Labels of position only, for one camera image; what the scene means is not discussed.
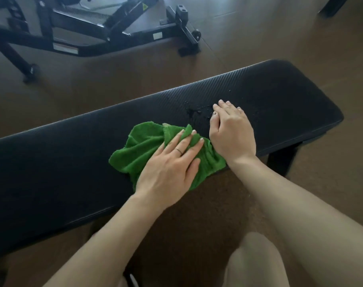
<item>green towel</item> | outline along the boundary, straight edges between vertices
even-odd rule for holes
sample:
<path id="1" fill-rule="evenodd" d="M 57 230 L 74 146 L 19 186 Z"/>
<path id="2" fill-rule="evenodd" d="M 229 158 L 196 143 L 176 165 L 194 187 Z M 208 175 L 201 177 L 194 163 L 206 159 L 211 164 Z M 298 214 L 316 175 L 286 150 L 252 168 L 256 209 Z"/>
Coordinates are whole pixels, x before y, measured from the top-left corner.
<path id="1" fill-rule="evenodd" d="M 167 145 L 182 129 L 184 128 L 168 124 L 159 125 L 154 122 L 136 125 L 128 135 L 126 146 L 115 151 L 108 162 L 119 172 L 130 175 L 135 190 L 136 182 L 147 161 L 163 142 Z M 190 135 L 191 132 L 192 126 L 188 125 L 181 139 Z M 198 143 L 199 139 L 200 135 L 195 134 L 189 147 Z M 224 158 L 216 153 L 211 145 L 211 141 L 207 138 L 204 138 L 204 146 L 197 157 L 201 159 L 201 162 L 190 190 L 196 188 L 207 176 L 226 166 Z"/>

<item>white label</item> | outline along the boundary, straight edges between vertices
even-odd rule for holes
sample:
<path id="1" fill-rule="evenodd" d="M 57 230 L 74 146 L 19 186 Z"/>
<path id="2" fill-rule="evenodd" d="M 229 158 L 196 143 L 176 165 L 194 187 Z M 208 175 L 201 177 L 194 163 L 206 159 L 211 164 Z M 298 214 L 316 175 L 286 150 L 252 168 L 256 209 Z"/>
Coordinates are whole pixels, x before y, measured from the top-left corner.
<path id="1" fill-rule="evenodd" d="M 160 39 L 160 38 L 163 38 L 163 33 L 160 31 L 158 33 L 154 33 L 153 36 L 154 36 L 154 40 Z"/>
<path id="2" fill-rule="evenodd" d="M 63 44 L 53 43 L 53 48 L 58 51 L 64 51 L 72 54 L 78 54 L 78 48 Z"/>

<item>ring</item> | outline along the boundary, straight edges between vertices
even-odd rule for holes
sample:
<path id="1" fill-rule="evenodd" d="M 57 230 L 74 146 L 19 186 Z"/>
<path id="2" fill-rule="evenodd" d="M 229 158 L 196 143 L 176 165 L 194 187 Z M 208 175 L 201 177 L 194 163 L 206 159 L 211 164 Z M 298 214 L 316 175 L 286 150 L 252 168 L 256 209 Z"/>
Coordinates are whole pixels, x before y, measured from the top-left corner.
<path id="1" fill-rule="evenodd" d="M 175 148 L 175 150 L 178 150 L 180 152 L 180 155 L 182 156 L 183 155 L 183 152 L 180 151 L 178 148 Z"/>

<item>forearm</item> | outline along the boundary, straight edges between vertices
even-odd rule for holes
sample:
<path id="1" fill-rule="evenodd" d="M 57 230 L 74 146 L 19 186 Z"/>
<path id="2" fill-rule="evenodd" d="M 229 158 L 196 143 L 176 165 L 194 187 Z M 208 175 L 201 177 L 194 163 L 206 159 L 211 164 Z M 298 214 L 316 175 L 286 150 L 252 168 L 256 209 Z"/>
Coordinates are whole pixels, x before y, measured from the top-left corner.
<path id="1" fill-rule="evenodd" d="M 131 196 L 45 287 L 116 287 L 131 256 L 161 210 L 139 196 Z"/>
<path id="2" fill-rule="evenodd" d="M 230 167 L 318 283 L 363 286 L 361 225 L 258 159 L 237 161 Z"/>

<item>textured vinyl surface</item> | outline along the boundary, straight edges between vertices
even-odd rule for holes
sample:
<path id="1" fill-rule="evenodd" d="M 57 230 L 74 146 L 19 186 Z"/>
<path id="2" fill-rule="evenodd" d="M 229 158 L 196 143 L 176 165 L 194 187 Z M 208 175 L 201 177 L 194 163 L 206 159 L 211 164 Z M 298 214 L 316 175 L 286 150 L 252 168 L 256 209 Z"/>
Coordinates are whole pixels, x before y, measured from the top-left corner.
<path id="1" fill-rule="evenodd" d="M 246 112 L 258 155 L 317 137 L 343 119 L 296 67 L 270 60 L 2 138 L 0 256 L 117 210 L 132 186 L 108 159 L 132 127 L 189 123 L 208 137 L 219 99 Z"/>

